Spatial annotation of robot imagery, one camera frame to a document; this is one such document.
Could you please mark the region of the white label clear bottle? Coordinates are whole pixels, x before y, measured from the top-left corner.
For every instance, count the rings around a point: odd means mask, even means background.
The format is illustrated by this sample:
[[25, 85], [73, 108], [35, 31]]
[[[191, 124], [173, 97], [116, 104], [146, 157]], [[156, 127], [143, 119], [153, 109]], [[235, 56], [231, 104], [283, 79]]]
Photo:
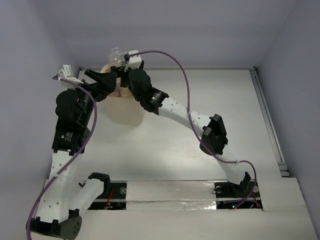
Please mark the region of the white label clear bottle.
[[119, 68], [122, 66], [126, 66], [128, 64], [128, 61], [126, 60], [125, 56], [128, 54], [128, 51], [122, 51], [118, 47], [112, 48], [108, 56], [109, 67]]

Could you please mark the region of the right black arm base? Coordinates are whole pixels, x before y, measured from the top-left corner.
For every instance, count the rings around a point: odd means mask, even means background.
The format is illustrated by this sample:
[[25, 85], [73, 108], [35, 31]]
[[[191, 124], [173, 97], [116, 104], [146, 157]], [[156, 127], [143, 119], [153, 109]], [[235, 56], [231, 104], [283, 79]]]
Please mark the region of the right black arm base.
[[218, 181], [214, 183], [211, 193], [216, 197], [218, 210], [263, 209], [258, 183], [251, 180], [247, 172], [240, 185], [229, 181]]

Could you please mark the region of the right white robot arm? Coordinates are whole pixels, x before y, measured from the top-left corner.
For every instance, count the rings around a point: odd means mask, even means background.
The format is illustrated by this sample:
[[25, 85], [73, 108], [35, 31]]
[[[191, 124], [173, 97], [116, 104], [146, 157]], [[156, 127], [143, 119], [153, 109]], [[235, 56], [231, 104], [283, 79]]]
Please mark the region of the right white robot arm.
[[223, 169], [230, 190], [235, 196], [242, 196], [249, 189], [251, 177], [228, 146], [227, 131], [222, 117], [218, 114], [207, 116], [189, 110], [167, 93], [155, 88], [151, 78], [143, 70], [143, 63], [137, 67], [121, 66], [118, 69], [120, 85], [129, 89], [134, 99], [147, 112], [171, 119], [195, 132], [200, 139], [199, 147], [213, 156]]

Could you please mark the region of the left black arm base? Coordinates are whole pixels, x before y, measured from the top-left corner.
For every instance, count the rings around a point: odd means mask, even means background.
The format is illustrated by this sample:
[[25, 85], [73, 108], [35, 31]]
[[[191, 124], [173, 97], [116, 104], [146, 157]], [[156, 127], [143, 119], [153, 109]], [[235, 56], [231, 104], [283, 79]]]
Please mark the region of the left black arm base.
[[90, 205], [89, 210], [126, 210], [126, 181], [111, 181], [108, 174], [98, 172], [92, 173], [89, 179], [98, 179], [103, 182], [103, 191]]

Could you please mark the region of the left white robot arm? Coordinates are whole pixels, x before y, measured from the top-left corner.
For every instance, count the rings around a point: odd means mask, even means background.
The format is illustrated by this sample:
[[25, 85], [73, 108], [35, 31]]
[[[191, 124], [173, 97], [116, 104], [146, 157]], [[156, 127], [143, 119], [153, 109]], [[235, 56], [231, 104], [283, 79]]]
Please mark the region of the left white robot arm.
[[86, 70], [93, 83], [79, 80], [60, 69], [54, 80], [66, 85], [56, 97], [57, 123], [52, 143], [51, 170], [26, 222], [27, 239], [32, 234], [74, 240], [82, 216], [97, 197], [110, 194], [109, 175], [93, 172], [77, 194], [73, 183], [78, 164], [97, 124], [97, 103], [115, 91], [117, 74]]

